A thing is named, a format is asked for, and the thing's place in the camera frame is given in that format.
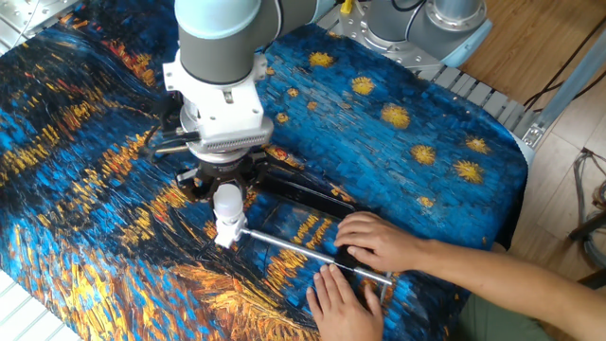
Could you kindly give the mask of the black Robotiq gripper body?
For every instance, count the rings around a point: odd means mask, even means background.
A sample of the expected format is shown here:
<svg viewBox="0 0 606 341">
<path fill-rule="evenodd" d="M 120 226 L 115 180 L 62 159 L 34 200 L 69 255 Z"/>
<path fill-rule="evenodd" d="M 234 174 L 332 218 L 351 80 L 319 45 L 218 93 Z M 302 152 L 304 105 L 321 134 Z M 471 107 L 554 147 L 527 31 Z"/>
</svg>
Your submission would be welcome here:
<svg viewBox="0 0 606 341">
<path fill-rule="evenodd" d="M 257 177 L 255 163 L 251 158 L 241 158 L 233 162 L 213 164 L 202 162 L 196 177 L 202 181 L 205 189 L 217 189 L 219 185 L 236 182 L 238 186 L 247 187 Z"/>
</svg>

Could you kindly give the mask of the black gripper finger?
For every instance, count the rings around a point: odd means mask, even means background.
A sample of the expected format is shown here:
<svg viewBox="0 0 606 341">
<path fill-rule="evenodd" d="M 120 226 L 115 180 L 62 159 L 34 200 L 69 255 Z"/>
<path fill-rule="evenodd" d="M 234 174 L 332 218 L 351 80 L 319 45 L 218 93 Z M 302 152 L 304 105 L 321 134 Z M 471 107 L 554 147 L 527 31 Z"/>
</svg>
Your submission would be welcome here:
<svg viewBox="0 0 606 341">
<path fill-rule="evenodd" d="M 263 181 L 270 167 L 271 158 L 266 152 L 248 153 L 244 156 L 239 164 L 239 187 L 243 200 L 254 186 Z"/>
<path fill-rule="evenodd" d="M 213 177 L 200 169 L 179 170 L 175 176 L 178 189 L 190 202 L 208 202 L 211 198 Z"/>
</svg>

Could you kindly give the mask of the person's right hand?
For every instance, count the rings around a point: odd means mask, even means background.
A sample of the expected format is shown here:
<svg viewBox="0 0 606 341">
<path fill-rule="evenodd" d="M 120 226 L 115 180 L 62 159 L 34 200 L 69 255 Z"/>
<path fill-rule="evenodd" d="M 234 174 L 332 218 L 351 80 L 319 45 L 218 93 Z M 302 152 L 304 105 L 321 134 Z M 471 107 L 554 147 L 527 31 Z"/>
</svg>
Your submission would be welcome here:
<svg viewBox="0 0 606 341">
<path fill-rule="evenodd" d="M 423 259 L 423 240 L 369 212 L 347 215 L 338 225 L 334 245 L 384 272 L 419 270 Z"/>
</svg>

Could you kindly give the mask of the person's left hand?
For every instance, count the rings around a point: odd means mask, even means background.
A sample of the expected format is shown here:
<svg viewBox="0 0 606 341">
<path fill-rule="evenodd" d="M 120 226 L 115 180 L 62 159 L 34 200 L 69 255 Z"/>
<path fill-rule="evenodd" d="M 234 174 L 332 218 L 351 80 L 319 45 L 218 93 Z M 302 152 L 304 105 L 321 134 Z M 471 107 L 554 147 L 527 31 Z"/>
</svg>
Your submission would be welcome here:
<svg viewBox="0 0 606 341">
<path fill-rule="evenodd" d="M 335 265 L 323 265 L 313 276 L 306 298 L 322 340 L 383 340 L 379 298 L 365 287 L 365 305 Z"/>
</svg>

